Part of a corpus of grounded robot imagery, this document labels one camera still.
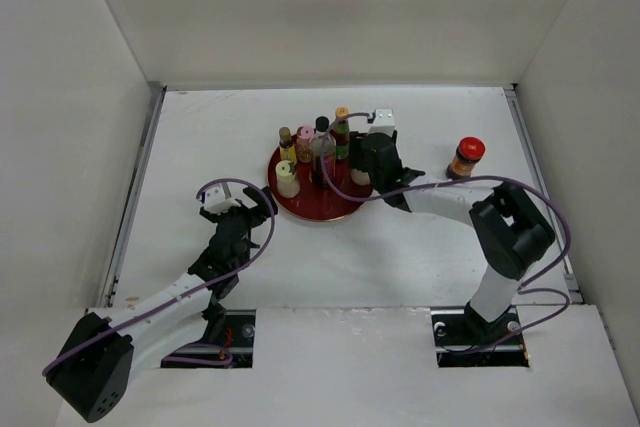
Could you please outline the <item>grey-lid pepper grinder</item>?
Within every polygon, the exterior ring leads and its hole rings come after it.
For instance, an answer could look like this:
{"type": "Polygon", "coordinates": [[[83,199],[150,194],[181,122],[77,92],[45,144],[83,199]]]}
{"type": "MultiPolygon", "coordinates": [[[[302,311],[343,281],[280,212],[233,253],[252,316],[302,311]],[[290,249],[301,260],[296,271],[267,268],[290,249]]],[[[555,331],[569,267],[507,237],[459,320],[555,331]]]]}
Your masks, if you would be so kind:
{"type": "Polygon", "coordinates": [[[370,184],[370,177],[366,171],[353,168],[350,170],[351,180],[354,184],[359,186],[366,186],[370,184]]]}

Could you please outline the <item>yellow-lid spice shaker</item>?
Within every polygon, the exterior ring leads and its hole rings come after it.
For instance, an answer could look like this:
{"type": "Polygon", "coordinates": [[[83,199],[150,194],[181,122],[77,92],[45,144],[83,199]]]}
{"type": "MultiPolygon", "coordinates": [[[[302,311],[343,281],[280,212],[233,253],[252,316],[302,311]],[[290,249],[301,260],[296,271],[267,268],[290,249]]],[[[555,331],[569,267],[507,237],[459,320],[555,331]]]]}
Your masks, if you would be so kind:
{"type": "Polygon", "coordinates": [[[288,160],[281,160],[275,166],[276,188],[279,195],[285,199],[292,199],[300,192],[300,183],[295,165],[288,160]]]}

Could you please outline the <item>green-label sauce bottle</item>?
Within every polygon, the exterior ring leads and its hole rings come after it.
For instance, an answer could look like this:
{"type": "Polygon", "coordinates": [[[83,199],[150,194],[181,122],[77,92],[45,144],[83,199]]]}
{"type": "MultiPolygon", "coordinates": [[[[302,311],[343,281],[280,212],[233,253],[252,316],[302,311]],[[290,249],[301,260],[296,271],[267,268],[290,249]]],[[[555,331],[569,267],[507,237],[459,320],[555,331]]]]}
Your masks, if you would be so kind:
{"type": "Polygon", "coordinates": [[[344,161],[349,156],[350,127],[347,116],[347,107],[339,107],[335,110],[335,123],[332,128],[332,135],[336,142],[336,160],[344,161]]]}

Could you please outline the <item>small yellow-label oil bottle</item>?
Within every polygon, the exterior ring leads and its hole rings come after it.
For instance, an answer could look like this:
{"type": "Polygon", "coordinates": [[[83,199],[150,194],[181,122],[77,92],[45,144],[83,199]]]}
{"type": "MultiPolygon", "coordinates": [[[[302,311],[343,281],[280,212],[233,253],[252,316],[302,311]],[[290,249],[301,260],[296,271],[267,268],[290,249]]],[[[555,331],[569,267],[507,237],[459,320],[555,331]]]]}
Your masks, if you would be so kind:
{"type": "Polygon", "coordinates": [[[290,162],[293,166],[296,166],[295,143],[288,127],[281,127],[279,129],[279,153],[282,161],[290,162]]]}

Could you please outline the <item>dark soy sauce bottle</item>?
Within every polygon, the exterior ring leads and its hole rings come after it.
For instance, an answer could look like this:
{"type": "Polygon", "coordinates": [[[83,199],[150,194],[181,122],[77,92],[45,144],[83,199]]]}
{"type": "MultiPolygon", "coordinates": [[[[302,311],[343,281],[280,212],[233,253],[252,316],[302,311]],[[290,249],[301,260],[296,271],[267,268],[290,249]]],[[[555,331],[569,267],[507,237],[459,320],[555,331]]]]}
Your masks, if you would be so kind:
{"type": "Polygon", "coordinates": [[[325,116],[315,120],[315,134],[310,141],[312,152],[312,182],[321,188],[328,187],[328,180],[335,178],[335,139],[330,133],[330,122],[325,116]]]}

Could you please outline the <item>pink-lid spice shaker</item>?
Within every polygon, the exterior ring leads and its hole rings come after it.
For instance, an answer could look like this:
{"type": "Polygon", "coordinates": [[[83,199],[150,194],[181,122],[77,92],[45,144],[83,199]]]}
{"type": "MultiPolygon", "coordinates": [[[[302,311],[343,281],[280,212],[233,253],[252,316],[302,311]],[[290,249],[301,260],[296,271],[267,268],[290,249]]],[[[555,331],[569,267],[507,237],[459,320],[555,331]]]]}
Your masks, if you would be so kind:
{"type": "Polygon", "coordinates": [[[313,152],[310,143],[314,135],[315,129],[310,125],[302,125],[298,128],[295,139],[296,157],[298,162],[310,163],[312,161],[313,152]]]}

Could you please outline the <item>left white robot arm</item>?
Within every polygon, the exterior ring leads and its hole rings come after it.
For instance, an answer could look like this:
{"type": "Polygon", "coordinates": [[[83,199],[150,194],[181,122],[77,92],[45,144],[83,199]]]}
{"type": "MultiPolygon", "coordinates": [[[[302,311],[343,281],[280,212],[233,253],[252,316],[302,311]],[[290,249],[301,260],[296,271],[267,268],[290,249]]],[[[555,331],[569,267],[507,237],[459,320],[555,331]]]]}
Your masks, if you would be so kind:
{"type": "Polygon", "coordinates": [[[252,231],[273,224],[277,206],[269,188],[244,183],[244,204],[229,180],[210,182],[197,197],[215,232],[194,263],[151,297],[122,311],[85,314],[43,371],[47,384],[87,423],[108,415],[142,371],[190,343],[214,345],[224,334],[222,300],[239,274],[263,252],[252,231]]]}

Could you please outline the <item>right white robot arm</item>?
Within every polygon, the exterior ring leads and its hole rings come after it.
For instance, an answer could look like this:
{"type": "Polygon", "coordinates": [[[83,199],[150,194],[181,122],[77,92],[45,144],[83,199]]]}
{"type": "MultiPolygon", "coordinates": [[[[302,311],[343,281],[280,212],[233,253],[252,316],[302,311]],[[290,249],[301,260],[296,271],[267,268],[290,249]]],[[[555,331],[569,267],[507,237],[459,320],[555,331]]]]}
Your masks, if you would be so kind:
{"type": "Polygon", "coordinates": [[[555,242],[551,225],[525,189],[502,182],[492,189],[466,183],[417,188],[424,173],[402,164],[393,135],[350,135],[349,165],[369,176],[374,190],[396,209],[434,214],[474,229],[487,261],[477,291],[464,308],[464,331],[483,343],[505,328],[506,314],[532,264],[555,242]]]}

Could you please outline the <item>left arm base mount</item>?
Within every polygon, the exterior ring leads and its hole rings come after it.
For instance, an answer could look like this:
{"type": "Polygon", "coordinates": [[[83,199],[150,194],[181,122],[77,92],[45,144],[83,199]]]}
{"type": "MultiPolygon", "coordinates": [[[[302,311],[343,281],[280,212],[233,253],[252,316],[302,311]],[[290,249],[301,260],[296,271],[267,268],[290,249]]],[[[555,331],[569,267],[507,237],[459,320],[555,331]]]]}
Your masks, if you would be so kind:
{"type": "Polygon", "coordinates": [[[255,310],[229,310],[210,322],[203,337],[165,357],[163,369],[249,369],[256,339],[255,310]]]}

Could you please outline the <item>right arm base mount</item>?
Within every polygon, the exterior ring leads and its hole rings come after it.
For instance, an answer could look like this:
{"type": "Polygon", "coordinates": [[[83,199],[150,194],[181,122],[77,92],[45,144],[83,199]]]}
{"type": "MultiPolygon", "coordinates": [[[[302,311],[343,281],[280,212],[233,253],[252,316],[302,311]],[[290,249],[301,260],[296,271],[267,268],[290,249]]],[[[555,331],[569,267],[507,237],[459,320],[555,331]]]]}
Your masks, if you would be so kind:
{"type": "Polygon", "coordinates": [[[463,308],[431,311],[436,361],[441,368],[529,367],[517,310],[476,329],[463,308]]]}

